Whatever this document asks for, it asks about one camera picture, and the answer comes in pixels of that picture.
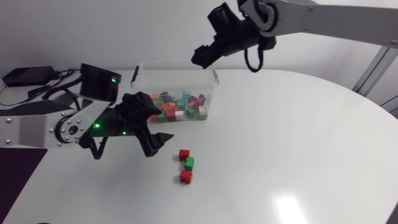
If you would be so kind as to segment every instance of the black power supply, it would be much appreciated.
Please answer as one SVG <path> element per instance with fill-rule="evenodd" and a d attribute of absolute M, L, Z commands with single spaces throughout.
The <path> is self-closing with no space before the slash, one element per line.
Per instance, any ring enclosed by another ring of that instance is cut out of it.
<path fill-rule="evenodd" d="M 51 66 L 16 68 L 2 78 L 8 87 L 46 85 L 54 69 Z"/>

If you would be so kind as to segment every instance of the stacked blocks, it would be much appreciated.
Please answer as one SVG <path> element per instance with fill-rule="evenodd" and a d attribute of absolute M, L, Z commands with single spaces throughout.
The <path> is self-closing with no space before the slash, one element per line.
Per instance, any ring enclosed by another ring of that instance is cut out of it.
<path fill-rule="evenodd" d="M 185 112 L 186 112 L 186 114 L 187 114 L 187 116 L 189 118 L 194 118 L 195 117 L 195 111 L 192 108 L 187 108 L 185 110 Z"/>
<path fill-rule="evenodd" d="M 207 106 L 199 106 L 199 119 L 206 120 L 207 119 Z"/>
<path fill-rule="evenodd" d="M 188 98 L 191 96 L 191 92 L 190 91 L 183 91 L 182 92 L 182 98 L 184 100 L 188 100 Z"/>
<path fill-rule="evenodd" d="M 181 170 L 180 173 L 180 181 L 185 182 L 186 184 L 191 184 L 193 178 L 193 157 L 190 157 L 190 151 L 180 149 L 179 158 L 180 161 L 185 161 L 185 170 Z"/>
<path fill-rule="evenodd" d="M 188 157 L 187 160 L 185 161 L 185 169 L 187 171 L 192 172 L 193 171 L 193 163 L 194 163 L 193 157 Z"/>
<path fill-rule="evenodd" d="M 175 121 L 175 112 L 169 112 L 166 114 L 167 121 Z"/>
<path fill-rule="evenodd" d="M 184 111 L 176 111 L 175 112 L 175 120 L 183 121 L 184 120 Z"/>

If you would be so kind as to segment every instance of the toy block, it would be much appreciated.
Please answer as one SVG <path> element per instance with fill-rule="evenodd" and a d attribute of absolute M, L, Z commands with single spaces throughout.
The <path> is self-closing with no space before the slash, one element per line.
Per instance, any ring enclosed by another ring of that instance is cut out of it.
<path fill-rule="evenodd" d="M 191 92 L 190 91 L 183 91 L 182 92 L 182 98 L 184 100 L 187 100 L 190 96 L 191 96 Z"/>
<path fill-rule="evenodd" d="M 157 116 L 157 120 L 159 123 L 166 122 L 166 115 L 164 115 L 164 113 L 161 113 L 160 115 Z"/>
<path fill-rule="evenodd" d="M 191 102 L 188 104 L 188 106 L 191 107 L 191 108 L 193 108 L 193 106 L 195 106 L 195 102 L 194 102 L 194 101 L 191 101 Z"/>
<path fill-rule="evenodd" d="M 185 182 L 186 184 L 191 184 L 193 178 L 192 172 L 181 170 L 180 180 L 181 182 Z"/>
<path fill-rule="evenodd" d="M 192 108 L 187 108 L 185 110 L 185 112 L 187 113 L 187 116 L 189 118 L 194 118 L 195 117 L 195 111 Z"/>
<path fill-rule="evenodd" d="M 193 163 L 194 163 L 193 157 L 188 157 L 187 160 L 185 161 L 185 169 L 187 171 L 192 172 L 193 171 Z"/>
<path fill-rule="evenodd" d="M 150 117 L 150 120 L 151 120 L 152 122 L 158 122 L 158 121 L 159 121 L 159 118 L 157 117 L 157 115 L 152 115 L 152 116 Z"/>
<path fill-rule="evenodd" d="M 174 105 L 174 106 L 173 106 L 173 110 L 174 110 L 174 112 L 177 112 L 177 111 L 180 110 L 180 108 L 179 108 L 177 105 Z"/>
<path fill-rule="evenodd" d="M 184 111 L 176 111 L 175 112 L 175 120 L 183 121 L 184 120 Z"/>
<path fill-rule="evenodd" d="M 198 98 L 194 97 L 194 96 L 190 96 L 188 98 L 188 103 L 191 103 L 192 101 L 196 102 Z"/>
<path fill-rule="evenodd" d="M 156 107 L 160 107 L 164 104 L 163 99 L 161 97 L 157 97 L 154 99 L 154 104 Z"/>
<path fill-rule="evenodd" d="M 206 101 L 206 98 L 205 98 L 205 96 L 203 94 L 199 95 L 199 98 L 203 99 L 203 102 Z"/>
<path fill-rule="evenodd" d="M 189 157 L 190 151 L 189 150 L 184 150 L 184 149 L 180 149 L 180 161 L 184 161 L 185 159 L 187 159 Z"/>
<path fill-rule="evenodd" d="M 166 114 L 167 121 L 175 121 L 175 112 L 169 112 Z"/>
<path fill-rule="evenodd" d="M 173 107 L 166 103 L 162 105 L 162 110 L 166 113 L 173 112 Z"/>
<path fill-rule="evenodd" d="M 203 106 L 205 104 L 205 101 L 202 98 L 198 98 L 196 103 L 198 104 L 198 106 Z"/>
<path fill-rule="evenodd" d="M 199 115 L 207 115 L 207 114 L 208 114 L 207 106 L 199 106 Z"/>
<path fill-rule="evenodd" d="M 207 114 L 199 115 L 199 120 L 206 120 L 206 119 L 207 119 Z"/>

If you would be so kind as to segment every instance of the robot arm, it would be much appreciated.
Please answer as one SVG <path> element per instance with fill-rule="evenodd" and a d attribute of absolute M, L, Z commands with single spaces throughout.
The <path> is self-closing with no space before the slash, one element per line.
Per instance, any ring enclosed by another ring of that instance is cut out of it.
<path fill-rule="evenodd" d="M 201 46 L 192 57 L 194 64 L 208 67 L 254 45 L 273 49 L 275 36 L 308 32 L 398 49 L 398 9 L 355 6 L 322 6 L 311 0 L 238 0 L 244 20 L 239 20 L 226 3 L 208 16 L 216 31 L 210 46 Z"/>

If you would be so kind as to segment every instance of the white wall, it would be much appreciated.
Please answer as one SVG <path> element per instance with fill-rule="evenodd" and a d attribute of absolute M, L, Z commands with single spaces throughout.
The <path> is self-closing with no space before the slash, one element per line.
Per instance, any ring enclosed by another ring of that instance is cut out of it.
<path fill-rule="evenodd" d="M 238 13 L 235 0 L 225 0 Z M 52 65 L 57 70 L 90 63 L 131 69 L 146 60 L 190 60 L 212 43 L 207 20 L 224 0 L 0 0 L 0 77 L 15 67 Z M 317 0 L 319 4 L 395 7 L 396 0 Z M 379 46 L 311 34 L 277 38 L 264 68 L 306 73 L 352 88 Z M 256 49 L 251 49 L 255 66 Z M 217 68 L 246 68 L 243 53 L 222 58 Z M 398 94 L 395 70 L 374 101 Z"/>

